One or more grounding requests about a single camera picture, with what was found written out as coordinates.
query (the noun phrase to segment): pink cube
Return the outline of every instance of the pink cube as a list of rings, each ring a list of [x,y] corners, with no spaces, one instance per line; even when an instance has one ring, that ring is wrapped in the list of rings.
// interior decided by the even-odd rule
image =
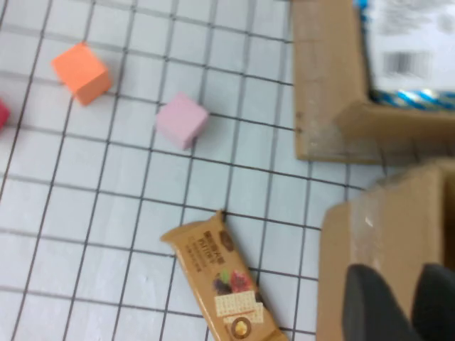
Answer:
[[[187,149],[207,120],[207,110],[179,93],[156,115],[155,127],[177,147]]]
[[[0,128],[6,123],[9,117],[9,110],[0,99]]]

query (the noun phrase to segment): orange cube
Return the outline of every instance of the orange cube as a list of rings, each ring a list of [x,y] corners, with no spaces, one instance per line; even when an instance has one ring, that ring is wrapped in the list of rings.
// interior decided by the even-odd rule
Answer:
[[[111,87],[107,67],[84,43],[59,55],[52,66],[82,105],[91,103]]]

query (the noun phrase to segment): white grid tile floor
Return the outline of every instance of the white grid tile floor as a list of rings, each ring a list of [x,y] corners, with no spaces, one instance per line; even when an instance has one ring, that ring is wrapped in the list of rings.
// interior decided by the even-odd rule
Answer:
[[[295,160],[288,17],[278,0],[0,0],[1,341],[213,340],[158,238],[220,208],[280,327],[314,340],[325,209],[389,168]],[[49,65],[81,39],[114,83],[88,107]],[[211,112],[189,151],[153,129],[179,91]]]

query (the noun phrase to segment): barcode label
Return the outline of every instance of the barcode label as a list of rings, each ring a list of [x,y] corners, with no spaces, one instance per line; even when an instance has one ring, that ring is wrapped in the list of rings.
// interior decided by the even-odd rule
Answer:
[[[387,77],[415,76],[427,78],[428,52],[392,52],[384,54],[384,74]]]

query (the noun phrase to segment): red cube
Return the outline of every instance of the red cube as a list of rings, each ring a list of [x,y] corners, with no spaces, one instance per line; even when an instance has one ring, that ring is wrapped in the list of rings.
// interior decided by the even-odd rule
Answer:
[[[6,123],[9,117],[9,110],[0,99],[0,128]]]

